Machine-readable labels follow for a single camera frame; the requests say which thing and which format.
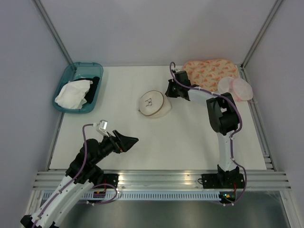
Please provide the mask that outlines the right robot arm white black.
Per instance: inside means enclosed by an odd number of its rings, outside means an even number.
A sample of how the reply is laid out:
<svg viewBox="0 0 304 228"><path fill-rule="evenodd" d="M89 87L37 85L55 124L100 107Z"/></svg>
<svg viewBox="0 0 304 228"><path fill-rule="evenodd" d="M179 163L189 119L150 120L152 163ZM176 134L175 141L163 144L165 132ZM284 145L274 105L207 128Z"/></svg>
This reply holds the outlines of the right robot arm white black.
<svg viewBox="0 0 304 228"><path fill-rule="evenodd" d="M233 136L242 126L241 117L230 93L221 95L192 85L186 71L171 70L172 79L168 82L167 97L181 97L190 102L205 105L209 123L217 134L219 163L217 173L202 174L198 180L204 189L244 188L246 180L240 173L233 153Z"/></svg>

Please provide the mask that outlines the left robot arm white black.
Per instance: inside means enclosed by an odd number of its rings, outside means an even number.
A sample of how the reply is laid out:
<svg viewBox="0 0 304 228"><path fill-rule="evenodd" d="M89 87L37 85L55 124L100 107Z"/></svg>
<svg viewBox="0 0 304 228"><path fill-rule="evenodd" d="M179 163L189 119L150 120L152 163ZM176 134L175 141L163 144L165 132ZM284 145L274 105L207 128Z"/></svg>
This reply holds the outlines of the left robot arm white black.
<svg viewBox="0 0 304 228"><path fill-rule="evenodd" d="M138 141L116 130L106 133L101 142L85 138L56 190L34 214L23 216L21 224L26 228L58 228L87 191L103 186L115 189L113 184L104 182L104 171L97 164L113 152L129 151Z"/></svg>

